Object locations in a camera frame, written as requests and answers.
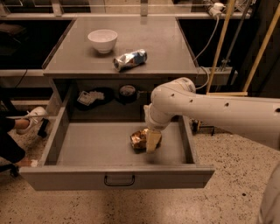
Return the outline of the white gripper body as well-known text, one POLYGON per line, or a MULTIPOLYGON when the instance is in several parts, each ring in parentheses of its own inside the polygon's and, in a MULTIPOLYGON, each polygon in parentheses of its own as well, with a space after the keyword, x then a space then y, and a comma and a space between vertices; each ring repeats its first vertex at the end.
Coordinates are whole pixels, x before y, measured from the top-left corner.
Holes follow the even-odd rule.
POLYGON ((144 120, 150 130, 164 130, 170 123, 172 116, 166 114, 152 104, 144 105, 144 120))

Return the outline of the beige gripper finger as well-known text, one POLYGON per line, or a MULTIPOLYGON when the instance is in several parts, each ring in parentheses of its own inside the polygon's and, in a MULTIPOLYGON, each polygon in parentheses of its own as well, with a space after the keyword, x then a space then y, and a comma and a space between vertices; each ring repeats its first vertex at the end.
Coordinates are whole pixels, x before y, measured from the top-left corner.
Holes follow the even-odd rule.
POLYGON ((155 151, 155 149, 157 148, 157 145, 160 142, 161 137, 162 137, 162 135, 161 135, 160 131, 151 130, 151 129, 147 130, 146 151, 148 153, 152 153, 155 151))

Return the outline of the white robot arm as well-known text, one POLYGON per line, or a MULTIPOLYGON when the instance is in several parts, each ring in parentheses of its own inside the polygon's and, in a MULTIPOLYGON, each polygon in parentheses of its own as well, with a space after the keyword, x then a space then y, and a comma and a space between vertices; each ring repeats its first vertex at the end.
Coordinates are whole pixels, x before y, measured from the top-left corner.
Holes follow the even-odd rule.
POLYGON ((179 78, 156 87, 145 106, 151 130, 174 116, 221 129, 196 137, 204 164, 217 168, 204 190, 158 191, 154 224, 280 224, 280 102, 271 98, 197 94, 179 78))

